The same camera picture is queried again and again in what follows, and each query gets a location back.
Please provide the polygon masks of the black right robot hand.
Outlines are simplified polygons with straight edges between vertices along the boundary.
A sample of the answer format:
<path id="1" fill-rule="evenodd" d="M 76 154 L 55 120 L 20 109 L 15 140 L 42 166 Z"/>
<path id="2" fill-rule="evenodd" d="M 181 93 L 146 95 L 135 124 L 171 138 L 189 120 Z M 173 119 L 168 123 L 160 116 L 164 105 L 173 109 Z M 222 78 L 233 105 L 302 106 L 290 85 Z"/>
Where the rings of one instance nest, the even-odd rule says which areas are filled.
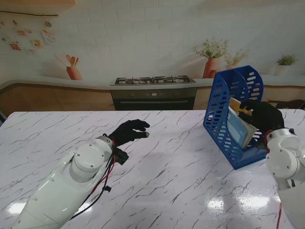
<path id="1" fill-rule="evenodd" d="M 240 109 L 252 110 L 251 115 L 239 112 L 239 117 L 253 125 L 262 133 L 285 127 L 281 111 L 266 102 L 247 100 L 241 102 Z"/>

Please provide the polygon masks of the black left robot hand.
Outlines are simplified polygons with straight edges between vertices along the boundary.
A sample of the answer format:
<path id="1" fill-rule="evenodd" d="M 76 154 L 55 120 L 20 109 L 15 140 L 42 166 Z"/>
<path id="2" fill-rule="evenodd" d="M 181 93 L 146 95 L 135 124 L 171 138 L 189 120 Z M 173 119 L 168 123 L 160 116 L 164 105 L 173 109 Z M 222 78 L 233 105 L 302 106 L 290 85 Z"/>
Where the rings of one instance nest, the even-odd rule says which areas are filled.
<path id="1" fill-rule="evenodd" d="M 128 120 L 117 129 L 115 129 L 108 138 L 111 139 L 116 146 L 124 145 L 128 142 L 134 141 L 135 139 L 147 138 L 149 133 L 146 131 L 150 125 L 142 120 Z"/>

